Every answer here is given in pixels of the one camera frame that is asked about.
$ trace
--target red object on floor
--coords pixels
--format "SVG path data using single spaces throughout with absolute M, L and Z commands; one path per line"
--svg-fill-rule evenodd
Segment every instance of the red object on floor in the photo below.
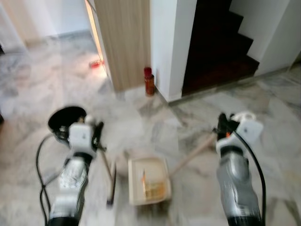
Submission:
M 101 60 L 95 60 L 95 61 L 90 62 L 89 65 L 90 65 L 90 68 L 97 68 L 102 64 L 103 64 L 103 62 Z
M 154 76 L 151 74 L 151 68 L 144 68 L 145 93 L 147 96 L 153 96 L 155 93 Z

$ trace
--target black cable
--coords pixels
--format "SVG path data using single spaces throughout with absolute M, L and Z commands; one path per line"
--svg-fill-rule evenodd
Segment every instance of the black cable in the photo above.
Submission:
M 43 205 L 43 189 L 40 190 L 40 205 L 41 205 L 41 209 L 42 209 L 42 212 L 43 212 L 43 215 L 44 215 L 44 224 L 45 226 L 47 226 L 48 222 L 47 222 L 47 216 L 46 216 L 46 212 L 45 212 L 45 208 L 44 208 L 44 205 Z
M 261 180 L 261 186 L 262 186 L 262 223 L 263 226 L 265 226 L 265 215 L 266 215 L 266 199 L 267 199 L 267 194 L 266 194 L 266 185 L 265 185 L 265 180 L 264 180 L 264 175 L 262 172 L 262 169 L 260 167 L 260 164 L 254 154 L 254 152 L 252 151 L 252 149 L 250 148 L 250 146 L 248 145 L 248 143 L 236 132 L 236 131 L 232 131 L 235 136 L 243 143 L 243 145 L 248 149 L 250 155 L 252 156 L 255 165 L 257 167 L 259 176 L 260 176 L 260 180 Z
M 43 182 L 41 172 L 40 172 L 39 156 L 40 156 L 40 151 L 41 151 L 41 148 L 42 148 L 43 144 L 45 143 L 45 141 L 47 139 L 49 139 L 52 136 L 53 136 L 53 134 L 51 133 L 51 134 L 46 135 L 43 138 L 43 140 L 41 141 L 41 143 L 38 147 L 37 154 L 36 154 L 36 170 L 37 170 L 37 174 L 38 174 L 38 177 L 39 177 L 39 180 L 40 180 L 40 183 L 41 183 L 40 204 L 41 204 L 42 212 L 43 212 L 43 215 L 44 215 L 45 225 L 47 225 L 47 216 L 46 216 L 45 208 L 44 208 L 44 205 L 43 205 L 43 192 L 45 194 L 45 198 L 46 198 L 46 201 L 47 201 L 48 213 L 50 212 L 51 205 L 50 205 L 49 197 L 48 197 L 48 194 L 47 194 L 47 191 L 46 191 L 46 186 Z

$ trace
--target staircase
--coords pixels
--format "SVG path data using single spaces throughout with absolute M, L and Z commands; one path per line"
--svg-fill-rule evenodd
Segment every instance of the staircase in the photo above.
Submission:
M 259 62 L 247 56 L 252 39 L 238 34 L 243 17 L 231 0 L 198 0 L 182 95 L 254 75 Z

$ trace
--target marble floor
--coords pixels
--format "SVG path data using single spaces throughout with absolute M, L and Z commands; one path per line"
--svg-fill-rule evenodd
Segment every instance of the marble floor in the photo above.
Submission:
M 264 124 L 253 145 L 267 184 L 267 226 L 301 225 L 301 68 L 256 81 L 236 83 L 167 106 L 144 88 L 114 93 L 90 34 L 49 38 L 24 54 L 0 57 L 0 225 L 42 225 L 35 154 L 58 108 L 81 105 L 105 123 L 108 155 L 123 151 L 166 158 L 171 169 L 204 140 L 220 112 L 250 110 Z M 54 139 L 40 156 L 43 176 L 60 169 L 68 150 Z M 216 178 L 219 158 L 208 150 L 172 179 L 173 196 L 162 211 L 137 211 L 128 203 L 128 183 L 117 178 L 115 203 L 106 208 L 100 157 L 91 165 L 81 226 L 226 226 Z M 250 160 L 261 206 L 261 184 Z M 49 186 L 53 201 L 55 182 Z

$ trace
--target dark stair step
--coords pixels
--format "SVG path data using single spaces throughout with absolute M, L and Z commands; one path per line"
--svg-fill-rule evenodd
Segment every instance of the dark stair step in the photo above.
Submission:
M 243 18 L 243 16 L 228 12 L 223 17 L 214 17 L 209 21 L 204 19 L 196 21 L 193 25 L 196 29 L 192 30 L 192 37 L 201 37 L 204 36 L 204 33 L 206 35 L 217 33 L 237 33 Z
M 198 0 L 196 5 L 197 17 L 218 16 L 228 12 L 232 0 Z
M 203 26 L 203 34 L 217 34 L 217 33 L 237 33 L 243 16 L 228 12 L 222 20 L 213 21 L 211 24 L 207 23 Z
M 215 65 L 224 60 L 238 58 L 246 55 L 253 40 L 241 35 L 214 37 L 210 40 L 200 40 L 191 42 L 187 60 L 187 68 L 202 66 L 202 68 Z
M 224 64 L 216 65 L 211 69 L 194 71 L 189 77 L 185 75 L 182 95 L 210 88 L 242 78 L 251 77 L 257 70 L 259 62 L 243 56 Z

